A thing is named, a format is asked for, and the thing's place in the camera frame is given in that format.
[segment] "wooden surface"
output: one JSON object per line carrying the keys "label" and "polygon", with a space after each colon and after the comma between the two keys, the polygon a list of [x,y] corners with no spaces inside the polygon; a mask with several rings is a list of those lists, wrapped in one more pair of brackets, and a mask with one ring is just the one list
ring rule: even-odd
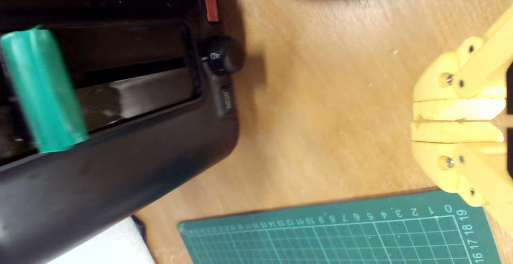
{"label": "wooden surface", "polygon": [[[190,263],[180,220],[433,187],[412,157],[412,89],[513,0],[219,0],[245,42],[240,140],[138,213],[160,264]],[[491,222],[504,263],[513,240]]]}

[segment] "metal screw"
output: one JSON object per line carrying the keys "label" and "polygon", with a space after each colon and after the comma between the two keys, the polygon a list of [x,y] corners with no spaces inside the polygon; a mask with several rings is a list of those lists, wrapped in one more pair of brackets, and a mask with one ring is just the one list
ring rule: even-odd
{"label": "metal screw", "polygon": [[447,157],[447,160],[445,160],[445,165],[448,168],[454,167],[454,160],[452,158]]}
{"label": "metal screw", "polygon": [[452,80],[454,79],[454,75],[453,74],[449,74],[449,76],[447,76],[447,79],[445,79],[445,82],[447,83],[447,85],[452,85]]}

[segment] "red tab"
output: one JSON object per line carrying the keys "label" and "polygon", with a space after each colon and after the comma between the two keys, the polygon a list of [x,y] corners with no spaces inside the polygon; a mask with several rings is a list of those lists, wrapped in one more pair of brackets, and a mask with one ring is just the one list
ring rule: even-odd
{"label": "red tab", "polygon": [[207,20],[209,22],[218,22],[218,0],[205,0],[205,6],[207,7]]}

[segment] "green cutting mat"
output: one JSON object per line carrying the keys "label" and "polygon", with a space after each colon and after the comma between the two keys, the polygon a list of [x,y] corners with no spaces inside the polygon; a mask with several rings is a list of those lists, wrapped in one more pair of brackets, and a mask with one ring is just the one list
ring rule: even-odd
{"label": "green cutting mat", "polygon": [[181,222],[195,264],[499,264],[482,208],[443,191]]}

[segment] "black round object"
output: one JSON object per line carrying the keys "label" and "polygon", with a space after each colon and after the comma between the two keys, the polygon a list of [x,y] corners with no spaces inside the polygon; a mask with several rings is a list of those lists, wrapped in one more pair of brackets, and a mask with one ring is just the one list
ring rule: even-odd
{"label": "black round object", "polygon": [[227,36],[212,38],[207,47],[208,65],[218,75],[230,75],[238,72],[244,63],[244,47],[235,39]]}

